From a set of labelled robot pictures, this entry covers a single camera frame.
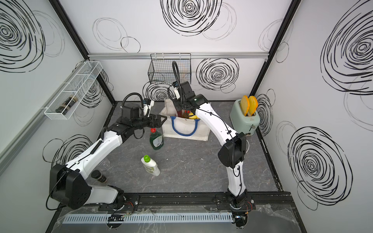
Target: white wire basket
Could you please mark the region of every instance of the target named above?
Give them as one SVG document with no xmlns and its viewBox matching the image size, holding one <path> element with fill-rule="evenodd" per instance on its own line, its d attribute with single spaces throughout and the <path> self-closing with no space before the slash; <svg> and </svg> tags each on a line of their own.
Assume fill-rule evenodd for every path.
<svg viewBox="0 0 373 233">
<path fill-rule="evenodd" d="M 68 120 L 102 71 L 100 62 L 86 61 L 66 83 L 44 114 L 51 120 Z"/>
</svg>

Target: bottle label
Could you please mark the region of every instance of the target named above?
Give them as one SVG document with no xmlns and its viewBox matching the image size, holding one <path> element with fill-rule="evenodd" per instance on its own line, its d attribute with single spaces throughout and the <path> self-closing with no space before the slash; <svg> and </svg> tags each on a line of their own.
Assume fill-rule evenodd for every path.
<svg viewBox="0 0 373 233">
<path fill-rule="evenodd" d="M 162 144 L 162 141 L 163 141 L 163 137 L 162 135 L 157 137 L 156 139 L 153 140 L 153 145 L 155 147 L 159 147 L 161 144 Z"/>
<path fill-rule="evenodd" d="M 154 168 L 153 168 L 153 167 L 148 167 L 148 166 L 146 166 L 145 164 L 143 164 L 143 165 L 144 165 L 145 170 L 146 170 L 147 172 L 153 173 L 153 171 L 154 171 Z"/>
</svg>

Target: wire basket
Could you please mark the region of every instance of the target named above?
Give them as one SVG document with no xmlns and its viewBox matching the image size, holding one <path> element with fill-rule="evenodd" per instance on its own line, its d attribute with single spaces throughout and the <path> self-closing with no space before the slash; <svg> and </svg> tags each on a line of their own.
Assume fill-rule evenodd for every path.
<svg viewBox="0 0 373 233">
<path fill-rule="evenodd" d="M 51 120 L 68 120 L 102 71 L 100 62 L 86 61 L 47 107 L 44 114 Z"/>
<path fill-rule="evenodd" d="M 179 57 L 179 59 L 170 59 L 166 57 Z M 172 70 L 172 62 L 176 61 L 180 73 L 180 83 L 191 83 L 191 54 L 190 53 L 161 53 L 151 54 L 151 62 L 148 70 L 150 84 L 167 83 L 172 84 L 176 81 L 175 75 Z"/>
</svg>

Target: white plastic bottle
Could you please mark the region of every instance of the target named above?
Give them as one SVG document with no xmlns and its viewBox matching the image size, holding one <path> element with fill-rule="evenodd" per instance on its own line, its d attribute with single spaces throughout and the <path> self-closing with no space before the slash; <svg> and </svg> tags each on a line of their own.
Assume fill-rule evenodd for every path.
<svg viewBox="0 0 373 233">
<path fill-rule="evenodd" d="M 141 162 L 145 167 L 145 170 L 154 175 L 154 176 L 159 176 L 160 170 L 158 168 L 157 163 L 152 160 L 148 155 L 145 155 L 144 157 L 141 158 Z"/>
</svg>

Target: green bottle cap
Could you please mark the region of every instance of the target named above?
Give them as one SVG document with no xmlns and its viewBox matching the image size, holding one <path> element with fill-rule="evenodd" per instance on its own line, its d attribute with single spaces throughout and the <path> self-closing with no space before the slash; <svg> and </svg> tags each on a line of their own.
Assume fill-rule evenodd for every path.
<svg viewBox="0 0 373 233">
<path fill-rule="evenodd" d="M 150 157 L 149 157 L 148 155 L 145 155 L 145 156 L 144 156 L 144 161 L 145 161 L 146 163 L 150 162 Z"/>
</svg>

